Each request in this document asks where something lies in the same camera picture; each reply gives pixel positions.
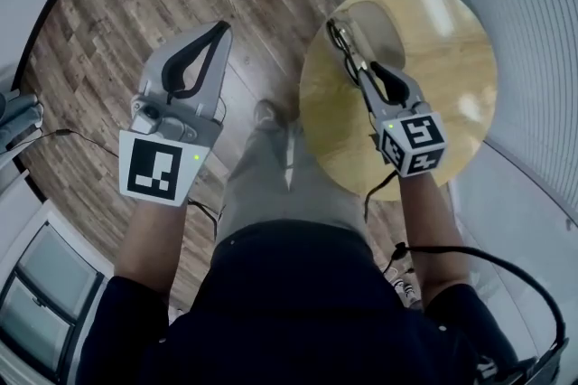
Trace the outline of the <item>round wooden side table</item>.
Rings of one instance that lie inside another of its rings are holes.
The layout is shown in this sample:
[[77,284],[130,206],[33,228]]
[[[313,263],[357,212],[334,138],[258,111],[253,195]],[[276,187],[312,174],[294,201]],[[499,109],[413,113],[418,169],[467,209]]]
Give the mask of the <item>round wooden side table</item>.
[[[433,178],[443,186],[476,155],[494,116],[498,69],[489,36],[462,0],[345,0],[330,16],[349,23],[345,11],[362,1],[379,4],[394,22],[406,54],[402,71],[441,115],[448,146]],[[368,110],[341,58],[320,27],[303,64],[300,119],[322,169],[363,196],[394,168],[371,139]]]

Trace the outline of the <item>black eyeglasses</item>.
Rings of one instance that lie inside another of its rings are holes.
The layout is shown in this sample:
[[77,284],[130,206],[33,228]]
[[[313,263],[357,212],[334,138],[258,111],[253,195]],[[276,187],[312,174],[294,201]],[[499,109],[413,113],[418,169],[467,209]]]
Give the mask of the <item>black eyeglasses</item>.
[[368,64],[357,49],[345,23],[330,18],[326,22],[326,31],[333,47],[340,51],[344,70],[353,85],[359,89],[365,89],[370,77]]

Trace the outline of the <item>person's grey trousers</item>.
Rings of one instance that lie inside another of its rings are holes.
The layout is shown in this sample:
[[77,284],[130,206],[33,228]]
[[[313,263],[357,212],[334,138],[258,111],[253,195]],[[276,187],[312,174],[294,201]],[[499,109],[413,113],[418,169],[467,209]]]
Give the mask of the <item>person's grey trousers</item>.
[[266,221],[309,221],[367,236],[361,199],[338,185],[308,150],[303,126],[266,122],[250,135],[228,178],[216,242]]

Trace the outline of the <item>person's left shoe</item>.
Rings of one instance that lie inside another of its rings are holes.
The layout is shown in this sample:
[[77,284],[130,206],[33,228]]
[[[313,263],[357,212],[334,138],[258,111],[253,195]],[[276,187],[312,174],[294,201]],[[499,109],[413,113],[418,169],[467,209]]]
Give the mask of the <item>person's left shoe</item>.
[[275,131],[287,129],[288,121],[285,113],[269,99],[259,100],[254,108],[255,129]]

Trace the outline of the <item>person's right shoe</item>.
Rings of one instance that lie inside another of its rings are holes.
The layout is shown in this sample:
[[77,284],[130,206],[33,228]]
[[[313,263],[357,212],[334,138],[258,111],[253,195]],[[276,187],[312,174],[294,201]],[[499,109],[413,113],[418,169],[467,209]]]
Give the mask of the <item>person's right shoe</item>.
[[421,297],[416,292],[414,285],[416,279],[413,268],[402,271],[396,268],[390,268],[385,272],[385,277],[396,291],[405,308],[418,311],[423,310]]

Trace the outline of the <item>black-framed window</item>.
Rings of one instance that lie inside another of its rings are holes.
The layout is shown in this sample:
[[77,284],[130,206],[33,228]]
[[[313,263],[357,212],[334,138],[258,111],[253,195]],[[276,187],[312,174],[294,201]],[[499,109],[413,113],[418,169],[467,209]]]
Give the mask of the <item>black-framed window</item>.
[[45,221],[0,291],[0,341],[56,385],[74,379],[82,328],[105,276]]

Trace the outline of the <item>person's left forearm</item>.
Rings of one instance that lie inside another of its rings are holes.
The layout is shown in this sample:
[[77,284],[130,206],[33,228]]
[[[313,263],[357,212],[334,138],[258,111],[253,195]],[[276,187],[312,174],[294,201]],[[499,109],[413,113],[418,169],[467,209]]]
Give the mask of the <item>person's left forearm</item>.
[[182,250],[187,205],[140,201],[117,255],[114,274],[168,302]]

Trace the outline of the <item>person's dark shirt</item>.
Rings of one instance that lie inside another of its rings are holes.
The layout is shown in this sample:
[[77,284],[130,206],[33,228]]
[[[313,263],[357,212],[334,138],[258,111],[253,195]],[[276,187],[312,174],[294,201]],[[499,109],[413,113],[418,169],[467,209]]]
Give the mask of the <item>person's dark shirt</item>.
[[403,306],[355,232],[251,225],[221,242],[189,312],[113,277],[78,385],[473,385],[517,357],[471,286]]

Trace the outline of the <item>person's shoe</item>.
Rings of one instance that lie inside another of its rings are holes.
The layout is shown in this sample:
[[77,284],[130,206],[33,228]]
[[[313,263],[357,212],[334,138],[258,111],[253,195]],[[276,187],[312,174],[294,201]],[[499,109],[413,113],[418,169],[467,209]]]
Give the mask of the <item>person's shoe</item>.
[[416,292],[414,285],[416,279],[413,268],[402,271],[396,268],[390,268],[385,272],[385,277],[396,291],[405,308],[418,311],[423,310],[421,297]]
[[288,121],[285,113],[269,99],[259,100],[254,108],[255,129],[275,131],[287,129]]

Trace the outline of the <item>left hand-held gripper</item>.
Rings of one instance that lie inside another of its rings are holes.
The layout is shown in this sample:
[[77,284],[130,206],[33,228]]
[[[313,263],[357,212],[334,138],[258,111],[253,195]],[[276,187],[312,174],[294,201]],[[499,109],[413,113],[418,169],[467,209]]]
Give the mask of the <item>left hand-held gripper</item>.
[[170,38],[146,61],[130,127],[119,132],[119,191],[180,206],[222,131],[219,96],[230,24],[204,23]]

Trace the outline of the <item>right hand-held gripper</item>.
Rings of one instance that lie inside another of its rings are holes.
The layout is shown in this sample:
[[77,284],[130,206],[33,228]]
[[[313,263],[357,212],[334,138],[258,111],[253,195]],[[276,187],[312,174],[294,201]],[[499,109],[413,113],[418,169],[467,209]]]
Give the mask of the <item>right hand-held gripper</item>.
[[447,136],[441,115],[428,103],[418,101],[423,95],[416,81],[402,70],[379,62],[370,64],[375,77],[382,82],[385,97],[368,70],[359,71],[359,88],[368,110],[385,115],[387,104],[412,106],[393,118],[378,119],[372,141],[386,164],[400,177],[429,173],[443,160]]

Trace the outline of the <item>beige glasses case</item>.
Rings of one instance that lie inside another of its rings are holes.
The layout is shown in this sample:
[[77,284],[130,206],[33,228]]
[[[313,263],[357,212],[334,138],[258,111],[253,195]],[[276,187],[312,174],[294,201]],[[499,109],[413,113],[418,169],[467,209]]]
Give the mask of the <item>beige glasses case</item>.
[[406,54],[399,33],[387,12],[377,3],[362,1],[345,11],[353,42],[364,60],[402,70]]

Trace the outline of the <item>person's right forearm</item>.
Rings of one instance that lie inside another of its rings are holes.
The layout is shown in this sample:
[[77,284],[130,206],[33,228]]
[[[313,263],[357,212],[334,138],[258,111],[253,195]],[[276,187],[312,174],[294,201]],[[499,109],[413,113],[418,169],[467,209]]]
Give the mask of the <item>person's right forearm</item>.
[[[452,214],[431,174],[401,177],[399,186],[410,247],[463,245]],[[446,288],[470,282],[469,259],[461,253],[414,252],[412,261],[424,306]]]

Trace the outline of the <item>black pack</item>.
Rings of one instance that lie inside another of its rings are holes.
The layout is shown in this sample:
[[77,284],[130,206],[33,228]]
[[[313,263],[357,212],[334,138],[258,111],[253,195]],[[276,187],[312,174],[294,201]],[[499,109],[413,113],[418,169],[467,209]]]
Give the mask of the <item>black pack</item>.
[[553,345],[540,358],[530,358],[519,362],[510,370],[497,372],[474,385],[555,385],[560,372],[560,361],[568,338]]

